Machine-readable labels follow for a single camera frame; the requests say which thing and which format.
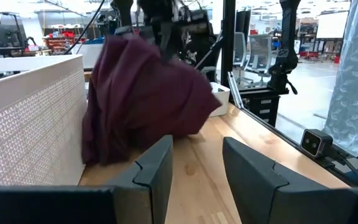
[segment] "ceiling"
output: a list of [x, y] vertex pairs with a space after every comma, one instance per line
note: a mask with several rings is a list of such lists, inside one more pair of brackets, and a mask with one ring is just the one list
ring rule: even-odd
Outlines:
[[[54, 2], [71, 11], [86, 15], [88, 12], [95, 11], [102, 0], [48, 0]], [[109, 9], [109, 2], [106, 0], [102, 9]], [[198, 0], [199, 3], [207, 8], [213, 8], [212, 0]], [[191, 4], [192, 7], [197, 8], [195, 1], [184, 0], [186, 4]], [[244, 1], [237, 0], [236, 8], [243, 9], [245, 7], [252, 9], [252, 14], [266, 15], [281, 18], [282, 8], [279, 0], [266, 1]], [[335, 12], [348, 10], [350, 7], [350, 0], [302, 0], [298, 6], [298, 17], [316, 17], [325, 12]], [[63, 9], [52, 4], [44, 2], [44, 0], [0, 0], [0, 11], [18, 12], [20, 14], [28, 14], [39, 11], [62, 11]], [[132, 6], [132, 11], [136, 10], [136, 5]]]

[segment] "patterned curtain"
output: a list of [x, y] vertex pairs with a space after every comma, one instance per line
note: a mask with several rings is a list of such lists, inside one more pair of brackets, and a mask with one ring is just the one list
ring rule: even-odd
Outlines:
[[358, 156], [358, 0], [352, 0], [341, 61], [323, 131], [335, 144]]

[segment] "camera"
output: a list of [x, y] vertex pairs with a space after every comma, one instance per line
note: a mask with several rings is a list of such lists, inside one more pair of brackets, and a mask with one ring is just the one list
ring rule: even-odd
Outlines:
[[306, 129], [303, 132], [300, 147], [314, 158], [323, 156], [323, 151], [330, 149], [333, 138], [317, 129]]

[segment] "wooden tabletop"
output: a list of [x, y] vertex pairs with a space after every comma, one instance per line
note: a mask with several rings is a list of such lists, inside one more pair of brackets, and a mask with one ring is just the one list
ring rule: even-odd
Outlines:
[[[173, 143], [173, 182], [166, 223], [240, 224], [222, 159], [224, 136], [231, 136], [284, 166], [330, 188], [349, 187], [233, 105], [207, 120], [200, 133]], [[80, 185], [99, 185], [130, 162], [84, 171]]]

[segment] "maroon shirt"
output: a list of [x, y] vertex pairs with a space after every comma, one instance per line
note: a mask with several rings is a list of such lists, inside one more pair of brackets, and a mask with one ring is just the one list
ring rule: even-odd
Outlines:
[[162, 62], [158, 48], [142, 39], [109, 37], [89, 81], [83, 162], [125, 161], [130, 147], [147, 149], [166, 134], [196, 134], [219, 106], [193, 67]]

